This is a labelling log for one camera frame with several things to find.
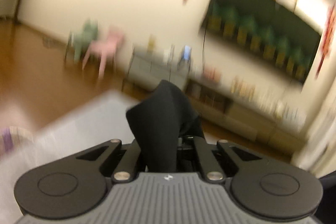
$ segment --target black cable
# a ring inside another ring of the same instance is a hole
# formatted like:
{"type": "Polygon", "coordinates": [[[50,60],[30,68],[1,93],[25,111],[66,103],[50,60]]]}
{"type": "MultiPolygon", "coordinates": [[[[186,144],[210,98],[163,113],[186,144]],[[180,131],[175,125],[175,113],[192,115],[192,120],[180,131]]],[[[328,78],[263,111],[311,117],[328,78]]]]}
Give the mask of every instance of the black cable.
{"type": "Polygon", "coordinates": [[[207,27],[205,27],[204,39],[203,39],[203,47],[202,47],[202,64],[203,64],[203,70],[204,70],[204,67],[205,67],[204,44],[205,44],[205,34],[206,33],[207,33],[207,27]]]}

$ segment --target black circular pad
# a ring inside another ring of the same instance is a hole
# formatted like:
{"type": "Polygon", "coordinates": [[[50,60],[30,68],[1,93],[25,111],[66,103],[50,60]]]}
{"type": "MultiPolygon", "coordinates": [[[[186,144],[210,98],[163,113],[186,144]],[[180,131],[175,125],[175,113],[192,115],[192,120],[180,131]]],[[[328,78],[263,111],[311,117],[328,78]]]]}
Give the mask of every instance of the black circular pad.
{"type": "Polygon", "coordinates": [[[65,219],[94,208],[107,192],[93,162],[59,160],[28,171],[19,178],[14,195],[20,208],[45,219],[65,219]]]}
{"type": "Polygon", "coordinates": [[[260,186],[265,192],[278,196],[292,195],[300,188],[294,177],[281,173],[265,175],[260,180],[260,186]]]}
{"type": "Polygon", "coordinates": [[[303,218],[316,210],[322,186],[308,172],[281,162],[249,162],[233,177],[231,193],[253,214],[279,220],[303,218]]]}
{"type": "Polygon", "coordinates": [[[78,179],[68,173],[53,173],[41,178],[37,187],[50,196],[64,196],[73,192],[78,186],[78,179]]]}

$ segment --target green chair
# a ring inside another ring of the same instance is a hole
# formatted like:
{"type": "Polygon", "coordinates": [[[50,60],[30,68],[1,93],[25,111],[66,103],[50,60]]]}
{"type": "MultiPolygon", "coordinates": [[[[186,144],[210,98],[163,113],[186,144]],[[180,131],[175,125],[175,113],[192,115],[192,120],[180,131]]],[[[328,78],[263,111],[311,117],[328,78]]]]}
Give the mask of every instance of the green chair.
{"type": "Polygon", "coordinates": [[[71,46],[74,47],[75,49],[75,55],[73,57],[73,61],[77,63],[81,57],[81,53],[88,48],[91,41],[97,40],[97,37],[98,37],[98,23],[87,20],[84,23],[83,31],[81,33],[70,32],[64,60],[66,60],[68,50],[71,46]]]}

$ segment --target wooden floor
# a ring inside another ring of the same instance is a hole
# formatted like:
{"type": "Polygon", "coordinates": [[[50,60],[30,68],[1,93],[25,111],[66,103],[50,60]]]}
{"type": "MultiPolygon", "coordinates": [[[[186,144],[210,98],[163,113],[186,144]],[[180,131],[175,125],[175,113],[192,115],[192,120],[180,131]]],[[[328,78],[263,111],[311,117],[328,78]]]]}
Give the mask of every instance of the wooden floor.
{"type": "MultiPolygon", "coordinates": [[[[82,72],[69,56],[64,64],[64,46],[46,47],[43,35],[24,25],[0,21],[0,128],[19,126],[37,132],[48,123],[109,89],[121,89],[122,77],[106,68],[97,81],[98,63],[82,72]]],[[[147,93],[132,85],[125,93],[143,99],[147,93]]],[[[290,159],[267,146],[250,142],[210,122],[204,131],[218,139],[234,141],[255,151],[288,162],[290,159]]]]}

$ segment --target pink chair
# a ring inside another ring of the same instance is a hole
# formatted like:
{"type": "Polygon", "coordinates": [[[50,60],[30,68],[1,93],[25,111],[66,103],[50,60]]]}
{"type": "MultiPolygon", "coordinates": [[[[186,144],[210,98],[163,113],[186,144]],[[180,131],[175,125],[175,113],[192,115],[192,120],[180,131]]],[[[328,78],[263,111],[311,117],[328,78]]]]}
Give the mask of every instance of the pink chair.
{"type": "Polygon", "coordinates": [[[122,44],[123,41],[124,33],[116,28],[110,28],[105,41],[92,41],[90,43],[83,59],[82,70],[84,70],[90,54],[97,55],[100,57],[98,78],[103,78],[107,58],[115,58],[117,48],[122,44]]]}

